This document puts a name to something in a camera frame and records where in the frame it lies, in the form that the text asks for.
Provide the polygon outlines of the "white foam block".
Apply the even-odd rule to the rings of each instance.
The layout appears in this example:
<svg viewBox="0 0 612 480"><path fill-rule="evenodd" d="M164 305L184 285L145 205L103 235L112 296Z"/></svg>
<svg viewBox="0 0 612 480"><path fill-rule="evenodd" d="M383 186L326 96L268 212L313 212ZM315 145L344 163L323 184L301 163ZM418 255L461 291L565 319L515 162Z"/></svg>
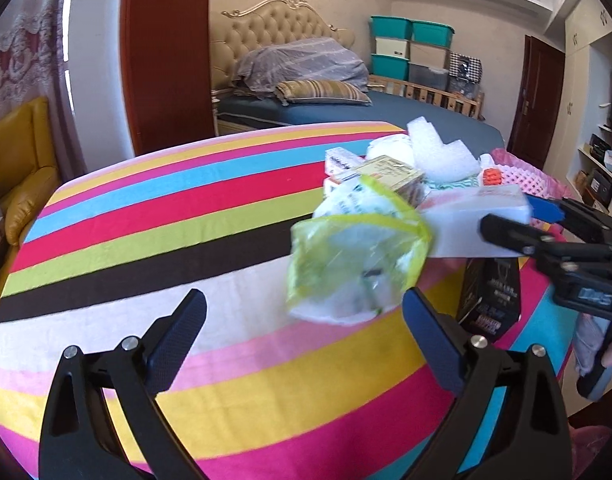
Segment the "white foam block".
<svg viewBox="0 0 612 480"><path fill-rule="evenodd" d="M479 223L487 214L528 224L531 208L516 184L431 191L417 207L433 233L429 258L506 258L517 252L486 242Z"/></svg>

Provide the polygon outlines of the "beige printed cardboard box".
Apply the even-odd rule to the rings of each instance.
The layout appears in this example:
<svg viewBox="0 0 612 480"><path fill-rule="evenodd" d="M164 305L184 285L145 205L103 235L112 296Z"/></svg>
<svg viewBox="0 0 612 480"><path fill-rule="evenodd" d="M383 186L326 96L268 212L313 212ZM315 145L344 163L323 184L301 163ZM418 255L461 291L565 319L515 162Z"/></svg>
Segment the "beige printed cardboard box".
<svg viewBox="0 0 612 480"><path fill-rule="evenodd" d="M367 160L356 168L356 172L373 178L412 207L419 206L426 196L423 172L387 155Z"/></svg>

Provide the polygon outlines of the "yellow clear plastic bag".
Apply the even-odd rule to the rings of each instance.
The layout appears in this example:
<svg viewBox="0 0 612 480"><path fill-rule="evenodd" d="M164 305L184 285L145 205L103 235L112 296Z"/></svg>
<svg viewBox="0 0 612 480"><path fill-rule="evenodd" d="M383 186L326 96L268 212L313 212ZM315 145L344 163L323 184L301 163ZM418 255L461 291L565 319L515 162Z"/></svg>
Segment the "yellow clear plastic bag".
<svg viewBox="0 0 612 480"><path fill-rule="evenodd" d="M432 241L400 195L368 176L346 181L291 227L287 312L355 325L394 310L417 284Z"/></svg>

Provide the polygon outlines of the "pink lined trash bin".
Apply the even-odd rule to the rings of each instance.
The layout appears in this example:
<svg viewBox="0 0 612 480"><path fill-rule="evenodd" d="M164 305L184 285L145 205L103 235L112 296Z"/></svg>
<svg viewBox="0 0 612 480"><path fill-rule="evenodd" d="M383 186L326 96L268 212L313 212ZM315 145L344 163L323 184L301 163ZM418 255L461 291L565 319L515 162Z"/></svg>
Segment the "pink lined trash bin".
<svg viewBox="0 0 612 480"><path fill-rule="evenodd" d="M493 150L491 157L494 166L500 171L501 182L504 185L518 185L522 192L547 200L574 197L567 185L505 151L504 148Z"/></svg>

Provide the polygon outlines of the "green white patterned cloth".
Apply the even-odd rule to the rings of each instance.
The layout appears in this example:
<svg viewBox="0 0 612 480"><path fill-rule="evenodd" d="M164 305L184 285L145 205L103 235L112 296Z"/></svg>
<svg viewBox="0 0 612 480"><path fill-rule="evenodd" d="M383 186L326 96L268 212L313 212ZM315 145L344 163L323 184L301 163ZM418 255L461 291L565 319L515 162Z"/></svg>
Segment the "green white patterned cloth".
<svg viewBox="0 0 612 480"><path fill-rule="evenodd" d="M432 180L426 180L425 184L431 190L436 190L436 191L454 190L455 188L479 188L480 187L477 176L468 177L463 180L451 181L451 182L436 182Z"/></svg>

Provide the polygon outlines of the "black product box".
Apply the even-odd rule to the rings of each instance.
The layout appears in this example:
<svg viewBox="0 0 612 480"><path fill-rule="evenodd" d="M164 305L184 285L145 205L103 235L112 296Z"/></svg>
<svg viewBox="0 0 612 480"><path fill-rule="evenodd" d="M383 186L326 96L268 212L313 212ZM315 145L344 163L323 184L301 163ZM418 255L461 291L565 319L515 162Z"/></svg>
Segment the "black product box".
<svg viewBox="0 0 612 480"><path fill-rule="evenodd" d="M457 312L464 330L497 341L521 316L518 259L468 259Z"/></svg>

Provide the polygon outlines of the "bed with blue sheet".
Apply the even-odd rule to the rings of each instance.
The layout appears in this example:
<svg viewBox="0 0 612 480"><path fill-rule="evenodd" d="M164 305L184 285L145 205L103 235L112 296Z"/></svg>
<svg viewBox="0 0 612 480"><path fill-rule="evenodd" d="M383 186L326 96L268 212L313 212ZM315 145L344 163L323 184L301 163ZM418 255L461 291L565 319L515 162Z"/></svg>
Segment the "bed with blue sheet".
<svg viewBox="0 0 612 480"><path fill-rule="evenodd" d="M263 129L318 122L389 122L406 129L409 122L423 117L440 135L443 143L462 141L476 156L504 148L498 129L433 104L371 91L370 105L361 104L291 104L277 99L228 96L220 100L217 118L241 126Z"/></svg>

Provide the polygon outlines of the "dark red room door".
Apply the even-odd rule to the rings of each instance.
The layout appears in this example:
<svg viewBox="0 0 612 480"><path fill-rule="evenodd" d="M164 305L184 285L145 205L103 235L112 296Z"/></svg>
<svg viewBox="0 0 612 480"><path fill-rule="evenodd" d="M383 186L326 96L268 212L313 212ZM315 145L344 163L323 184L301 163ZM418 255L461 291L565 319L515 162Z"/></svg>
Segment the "dark red room door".
<svg viewBox="0 0 612 480"><path fill-rule="evenodd" d="M516 113L506 150L542 169L554 136L564 88L565 53L525 37Z"/></svg>

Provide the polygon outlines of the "black white houndstooth bag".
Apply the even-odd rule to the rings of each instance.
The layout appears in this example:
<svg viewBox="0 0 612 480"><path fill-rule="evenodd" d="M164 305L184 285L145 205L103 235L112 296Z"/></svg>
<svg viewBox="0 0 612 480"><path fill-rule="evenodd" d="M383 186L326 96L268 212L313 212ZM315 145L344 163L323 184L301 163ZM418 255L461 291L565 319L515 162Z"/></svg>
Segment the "black white houndstooth bag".
<svg viewBox="0 0 612 480"><path fill-rule="evenodd" d="M482 62L479 58L450 52L449 73L451 77L466 79L479 84L482 76Z"/></svg>

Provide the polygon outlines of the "grey clear storage bin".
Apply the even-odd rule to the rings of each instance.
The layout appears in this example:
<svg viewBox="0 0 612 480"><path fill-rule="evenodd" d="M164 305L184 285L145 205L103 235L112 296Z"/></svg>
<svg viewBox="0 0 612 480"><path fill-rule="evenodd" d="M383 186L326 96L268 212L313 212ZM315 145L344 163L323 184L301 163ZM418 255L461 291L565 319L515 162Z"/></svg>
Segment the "grey clear storage bin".
<svg viewBox="0 0 612 480"><path fill-rule="evenodd" d="M449 72L445 68L410 63L408 81L423 87L446 91Z"/></svg>

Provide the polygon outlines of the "small white medicine box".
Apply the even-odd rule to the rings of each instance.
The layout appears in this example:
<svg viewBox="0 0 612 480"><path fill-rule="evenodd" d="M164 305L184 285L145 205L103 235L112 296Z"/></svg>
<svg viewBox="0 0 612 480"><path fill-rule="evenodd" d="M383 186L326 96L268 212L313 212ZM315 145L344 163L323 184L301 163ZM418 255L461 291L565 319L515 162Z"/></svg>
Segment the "small white medicine box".
<svg viewBox="0 0 612 480"><path fill-rule="evenodd" d="M356 177L365 160L345 148L330 148L325 152L324 173L327 180L340 184Z"/></svg>

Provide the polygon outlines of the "beige storage box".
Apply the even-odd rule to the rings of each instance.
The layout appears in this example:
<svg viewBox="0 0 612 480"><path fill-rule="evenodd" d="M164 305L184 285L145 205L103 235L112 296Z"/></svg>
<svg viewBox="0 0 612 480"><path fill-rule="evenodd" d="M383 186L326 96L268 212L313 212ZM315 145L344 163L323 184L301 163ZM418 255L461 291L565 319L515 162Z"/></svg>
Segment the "beige storage box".
<svg viewBox="0 0 612 480"><path fill-rule="evenodd" d="M450 50L433 44L409 42L409 62L445 70L449 66Z"/></svg>

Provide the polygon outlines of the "teal storage bin lower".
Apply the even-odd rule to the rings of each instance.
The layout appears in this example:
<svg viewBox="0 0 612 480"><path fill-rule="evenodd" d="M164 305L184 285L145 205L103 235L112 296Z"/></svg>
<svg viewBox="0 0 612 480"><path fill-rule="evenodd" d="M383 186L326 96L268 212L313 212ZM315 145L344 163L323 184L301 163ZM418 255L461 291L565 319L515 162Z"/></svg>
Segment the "teal storage bin lower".
<svg viewBox="0 0 612 480"><path fill-rule="evenodd" d="M407 80L409 61L406 58L387 54L371 54L372 74L397 80Z"/></svg>

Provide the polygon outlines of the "teal storage bin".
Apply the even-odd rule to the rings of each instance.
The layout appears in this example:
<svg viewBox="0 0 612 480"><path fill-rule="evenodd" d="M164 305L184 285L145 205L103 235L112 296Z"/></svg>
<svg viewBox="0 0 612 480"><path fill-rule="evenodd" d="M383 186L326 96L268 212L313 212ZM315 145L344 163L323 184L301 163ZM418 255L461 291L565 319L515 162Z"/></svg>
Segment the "teal storage bin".
<svg viewBox="0 0 612 480"><path fill-rule="evenodd" d="M455 29L447 24L428 21L413 21L411 40L419 44L450 49Z"/></svg>
<svg viewBox="0 0 612 480"><path fill-rule="evenodd" d="M407 80L409 61L406 58L387 54L371 54L372 74L397 80Z"/></svg>
<svg viewBox="0 0 612 480"><path fill-rule="evenodd" d="M409 18L391 15L372 15L371 33L375 38L410 40L412 21Z"/></svg>

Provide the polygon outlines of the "teal storage bin top right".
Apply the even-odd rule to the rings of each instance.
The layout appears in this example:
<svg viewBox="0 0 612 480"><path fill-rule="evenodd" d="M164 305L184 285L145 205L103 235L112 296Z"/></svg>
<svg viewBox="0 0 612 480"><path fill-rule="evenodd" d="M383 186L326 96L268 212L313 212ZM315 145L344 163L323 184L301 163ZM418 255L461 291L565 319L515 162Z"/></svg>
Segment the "teal storage bin top right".
<svg viewBox="0 0 612 480"><path fill-rule="evenodd" d="M428 21L413 21L411 40L419 44L450 49L455 29L447 24Z"/></svg>

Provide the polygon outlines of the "white storage box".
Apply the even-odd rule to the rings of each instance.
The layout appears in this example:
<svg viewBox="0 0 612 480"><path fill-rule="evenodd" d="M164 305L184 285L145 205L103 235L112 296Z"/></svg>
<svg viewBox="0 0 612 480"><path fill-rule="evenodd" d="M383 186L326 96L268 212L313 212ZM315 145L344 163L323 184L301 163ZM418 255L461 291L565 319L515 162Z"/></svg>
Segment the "white storage box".
<svg viewBox="0 0 612 480"><path fill-rule="evenodd" d="M394 58L410 58L410 43L406 39L375 37L375 54Z"/></svg>

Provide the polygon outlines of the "teal storage bin top left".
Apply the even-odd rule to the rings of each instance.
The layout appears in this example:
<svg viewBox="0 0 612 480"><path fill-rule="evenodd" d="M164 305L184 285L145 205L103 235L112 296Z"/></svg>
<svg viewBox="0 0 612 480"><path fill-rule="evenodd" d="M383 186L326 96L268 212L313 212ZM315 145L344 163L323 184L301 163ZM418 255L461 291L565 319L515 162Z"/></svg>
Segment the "teal storage bin top left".
<svg viewBox="0 0 612 480"><path fill-rule="evenodd" d="M371 33L375 38L410 40L412 21L409 18L391 15L372 15Z"/></svg>

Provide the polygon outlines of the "striped pillow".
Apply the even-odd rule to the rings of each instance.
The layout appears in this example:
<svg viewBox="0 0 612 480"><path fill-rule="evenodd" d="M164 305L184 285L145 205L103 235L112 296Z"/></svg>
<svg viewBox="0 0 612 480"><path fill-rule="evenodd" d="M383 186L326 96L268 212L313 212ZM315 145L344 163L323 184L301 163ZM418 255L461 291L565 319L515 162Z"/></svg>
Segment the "striped pillow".
<svg viewBox="0 0 612 480"><path fill-rule="evenodd" d="M274 88L274 95L284 105L292 104L349 104L370 106L369 96L344 81L291 80Z"/></svg>

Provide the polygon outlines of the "colourful striped table cloth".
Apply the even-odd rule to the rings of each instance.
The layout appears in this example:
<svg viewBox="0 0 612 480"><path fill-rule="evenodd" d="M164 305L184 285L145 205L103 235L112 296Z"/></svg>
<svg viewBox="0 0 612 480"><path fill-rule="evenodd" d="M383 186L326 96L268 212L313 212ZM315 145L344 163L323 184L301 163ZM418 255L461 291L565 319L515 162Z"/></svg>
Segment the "colourful striped table cloth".
<svg viewBox="0 0 612 480"><path fill-rule="evenodd" d="M113 349L204 292L206 323L157 403L214 479L397 479L451 396L399 311L355 326L285 308L292 225L322 200L324 157L394 133L342 122L236 134L61 186L0 300L0 438L38 471L63 350Z"/></svg>

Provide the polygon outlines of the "grey striped duvet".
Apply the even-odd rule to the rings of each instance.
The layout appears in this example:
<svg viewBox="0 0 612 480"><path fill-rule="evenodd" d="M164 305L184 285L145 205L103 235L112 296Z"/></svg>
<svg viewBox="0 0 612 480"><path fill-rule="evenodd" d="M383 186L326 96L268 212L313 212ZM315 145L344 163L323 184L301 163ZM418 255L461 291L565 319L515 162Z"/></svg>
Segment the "grey striped duvet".
<svg viewBox="0 0 612 480"><path fill-rule="evenodd" d="M284 81L333 80L365 91L369 71L355 52L331 37L271 44L245 54L233 68L231 84L266 96Z"/></svg>

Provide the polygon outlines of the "beige tufted headboard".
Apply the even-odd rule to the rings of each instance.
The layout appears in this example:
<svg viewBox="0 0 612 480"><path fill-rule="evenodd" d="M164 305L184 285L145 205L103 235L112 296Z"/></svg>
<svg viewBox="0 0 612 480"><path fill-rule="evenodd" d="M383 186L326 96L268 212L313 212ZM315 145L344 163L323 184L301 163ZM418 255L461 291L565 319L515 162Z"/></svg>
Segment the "beige tufted headboard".
<svg viewBox="0 0 612 480"><path fill-rule="evenodd" d="M350 49L355 33L329 24L306 0L263 0L245 10L210 12L211 90L231 87L235 64L251 51L312 37L332 37Z"/></svg>

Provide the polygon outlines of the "lace curtain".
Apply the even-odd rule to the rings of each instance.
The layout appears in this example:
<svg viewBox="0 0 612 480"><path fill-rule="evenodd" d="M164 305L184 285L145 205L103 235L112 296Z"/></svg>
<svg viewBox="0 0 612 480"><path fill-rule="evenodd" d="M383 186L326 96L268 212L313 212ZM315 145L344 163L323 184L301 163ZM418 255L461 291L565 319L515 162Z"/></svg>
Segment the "lace curtain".
<svg viewBox="0 0 612 480"><path fill-rule="evenodd" d="M49 122L62 179L86 172L68 99L64 0L11 0L0 15L0 119L38 96Z"/></svg>

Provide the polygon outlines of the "white wall shelf cabinet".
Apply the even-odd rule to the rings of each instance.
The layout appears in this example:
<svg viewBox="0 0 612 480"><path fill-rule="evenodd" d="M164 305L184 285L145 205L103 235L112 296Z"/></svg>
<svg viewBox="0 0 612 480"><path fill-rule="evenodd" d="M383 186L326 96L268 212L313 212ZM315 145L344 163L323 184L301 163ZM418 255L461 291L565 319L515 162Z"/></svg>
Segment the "white wall shelf cabinet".
<svg viewBox="0 0 612 480"><path fill-rule="evenodd" d="M600 0L580 0L565 21L562 99L543 170L580 200L581 179L605 171L590 153L592 136L608 135L612 97L612 17Z"/></svg>

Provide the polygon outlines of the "wooden crib rail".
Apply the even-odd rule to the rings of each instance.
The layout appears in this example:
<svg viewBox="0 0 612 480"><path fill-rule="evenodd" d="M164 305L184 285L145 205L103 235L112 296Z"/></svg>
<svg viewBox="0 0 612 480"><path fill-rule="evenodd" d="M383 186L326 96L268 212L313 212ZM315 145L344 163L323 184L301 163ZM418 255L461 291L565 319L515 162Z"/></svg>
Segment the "wooden crib rail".
<svg viewBox="0 0 612 480"><path fill-rule="evenodd" d="M482 116L484 93L481 93L476 99L469 99L460 93L438 90L421 84L413 84L409 81L377 75L369 76L368 88L390 96L400 96L400 98L432 104L477 119L480 122L484 121L484 116Z"/></svg>

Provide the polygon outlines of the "red wooden door frame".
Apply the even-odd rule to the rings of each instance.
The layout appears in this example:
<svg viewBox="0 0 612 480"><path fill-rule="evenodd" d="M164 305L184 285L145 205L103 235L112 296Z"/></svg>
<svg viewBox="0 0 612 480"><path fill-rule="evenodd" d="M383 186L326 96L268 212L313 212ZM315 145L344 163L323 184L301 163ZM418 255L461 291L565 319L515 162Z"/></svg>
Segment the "red wooden door frame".
<svg viewBox="0 0 612 480"><path fill-rule="evenodd" d="M209 0L120 0L120 68L137 155L214 136Z"/></svg>

